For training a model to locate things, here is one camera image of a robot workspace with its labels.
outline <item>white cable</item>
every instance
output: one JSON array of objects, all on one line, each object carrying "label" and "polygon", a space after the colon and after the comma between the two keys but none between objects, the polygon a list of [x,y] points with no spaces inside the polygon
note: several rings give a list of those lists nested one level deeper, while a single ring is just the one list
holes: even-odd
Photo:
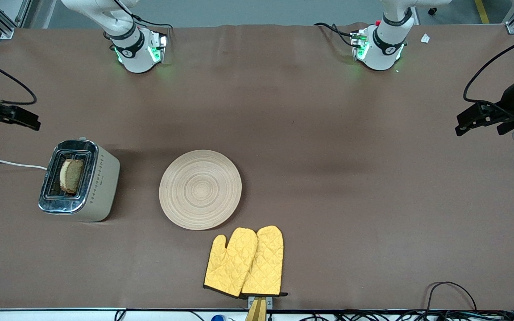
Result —
[{"label": "white cable", "polygon": [[47,167],[43,167],[43,166],[18,164],[18,163],[8,162],[6,160],[0,160],[0,163],[7,164],[7,165],[13,165],[13,166],[20,166],[20,167],[31,167],[33,169],[40,169],[40,170],[45,170],[45,171],[47,170]]}]

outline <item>beige round trivet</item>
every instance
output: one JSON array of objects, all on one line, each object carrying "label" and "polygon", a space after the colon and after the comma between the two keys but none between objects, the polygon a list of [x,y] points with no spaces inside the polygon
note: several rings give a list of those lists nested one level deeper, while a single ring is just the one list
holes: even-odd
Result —
[{"label": "beige round trivet", "polygon": [[222,154],[194,150],[169,165],[159,196],[170,221],[188,230],[206,230],[225,222],[235,211],[241,198],[241,177]]}]

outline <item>brown table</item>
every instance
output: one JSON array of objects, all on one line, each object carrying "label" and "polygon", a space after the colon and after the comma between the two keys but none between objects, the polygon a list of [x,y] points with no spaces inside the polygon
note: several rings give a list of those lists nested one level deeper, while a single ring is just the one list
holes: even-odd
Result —
[{"label": "brown table", "polygon": [[[245,306],[202,288],[211,241],[275,224],[290,293],[277,308],[420,308],[451,280],[479,309],[514,309],[514,142],[453,130],[467,81],[514,43],[503,26],[416,26],[383,72],[318,27],[223,26],[176,29],[170,64],[131,74],[101,32],[17,30],[0,44],[42,122],[0,124],[0,159],[46,165],[85,136],[122,166],[108,220],[78,223],[37,208],[43,171],[0,165],[0,307]],[[496,101],[513,82],[514,51],[470,96]],[[3,75],[0,97],[28,99]],[[243,197],[219,228],[187,231],[158,187],[200,148],[237,165]],[[469,305],[446,287],[432,307]]]}]

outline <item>quilted fabric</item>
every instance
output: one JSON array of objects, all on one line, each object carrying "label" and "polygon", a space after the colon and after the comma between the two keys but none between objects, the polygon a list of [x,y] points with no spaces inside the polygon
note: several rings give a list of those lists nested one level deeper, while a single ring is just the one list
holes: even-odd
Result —
[{"label": "quilted fabric", "polygon": [[211,246],[204,287],[237,297],[249,274],[257,251],[257,235],[249,228],[238,227],[231,234],[218,235]]},{"label": "quilted fabric", "polygon": [[277,226],[267,226],[257,232],[257,239],[259,242],[255,260],[241,292],[279,295],[283,270],[283,234]]}]

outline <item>toaster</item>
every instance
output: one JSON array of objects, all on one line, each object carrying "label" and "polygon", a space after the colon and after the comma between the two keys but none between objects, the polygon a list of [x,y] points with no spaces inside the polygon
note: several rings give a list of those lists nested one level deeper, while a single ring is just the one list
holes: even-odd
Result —
[{"label": "toaster", "polygon": [[[83,161],[76,193],[63,191],[59,182],[61,167],[67,159]],[[39,208],[77,221],[102,221],[110,213],[119,173],[118,159],[98,144],[84,137],[61,142],[49,161]]]}]

